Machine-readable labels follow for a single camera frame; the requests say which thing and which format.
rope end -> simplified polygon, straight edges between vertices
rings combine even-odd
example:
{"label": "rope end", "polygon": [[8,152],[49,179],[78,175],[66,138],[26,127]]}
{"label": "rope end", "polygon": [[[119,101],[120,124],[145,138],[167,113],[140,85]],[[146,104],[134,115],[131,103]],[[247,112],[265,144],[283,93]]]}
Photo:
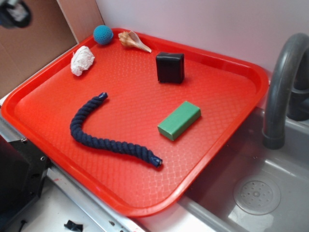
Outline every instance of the rope end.
{"label": "rope end", "polygon": [[107,93],[101,93],[98,97],[102,98],[103,100],[105,100],[105,99],[108,98],[108,95],[107,95]]}
{"label": "rope end", "polygon": [[157,157],[157,156],[152,156],[152,157],[150,158],[150,163],[151,163],[153,166],[155,166],[156,168],[160,167],[160,166],[162,165],[162,162],[163,162],[163,160],[160,159],[160,158]]}

crocheted ball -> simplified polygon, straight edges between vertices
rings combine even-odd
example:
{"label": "crocheted ball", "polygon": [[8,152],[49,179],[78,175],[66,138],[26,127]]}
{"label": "crocheted ball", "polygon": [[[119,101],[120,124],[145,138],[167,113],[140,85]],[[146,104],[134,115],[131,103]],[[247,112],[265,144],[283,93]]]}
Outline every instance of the crocheted ball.
{"label": "crocheted ball", "polygon": [[93,31],[94,40],[101,45],[108,44],[113,36],[112,30],[106,25],[97,26]]}

drain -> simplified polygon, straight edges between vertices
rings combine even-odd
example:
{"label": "drain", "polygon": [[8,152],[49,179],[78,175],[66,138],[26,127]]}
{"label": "drain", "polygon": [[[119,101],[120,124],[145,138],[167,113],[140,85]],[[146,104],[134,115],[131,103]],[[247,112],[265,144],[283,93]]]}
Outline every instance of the drain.
{"label": "drain", "polygon": [[234,188],[234,200],[245,212],[264,215],[272,212],[280,203],[281,194],[275,182],[262,175],[241,179]]}

black block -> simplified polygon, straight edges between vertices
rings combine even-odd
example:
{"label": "black block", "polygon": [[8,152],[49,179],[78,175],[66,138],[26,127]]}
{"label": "black block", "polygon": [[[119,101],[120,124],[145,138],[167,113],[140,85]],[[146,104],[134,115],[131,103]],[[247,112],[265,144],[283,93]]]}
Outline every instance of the black block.
{"label": "black block", "polygon": [[184,79],[184,54],[160,52],[156,58],[158,81],[180,84]]}

sink basin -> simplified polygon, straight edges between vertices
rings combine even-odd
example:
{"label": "sink basin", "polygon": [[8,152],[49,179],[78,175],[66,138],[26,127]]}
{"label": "sink basin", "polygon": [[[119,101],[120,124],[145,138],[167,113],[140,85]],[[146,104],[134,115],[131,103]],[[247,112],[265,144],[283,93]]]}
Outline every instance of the sink basin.
{"label": "sink basin", "polygon": [[263,115],[259,108],[251,113],[185,196],[199,217],[204,212],[224,231],[307,232],[309,127],[287,119],[284,147],[269,150]]}

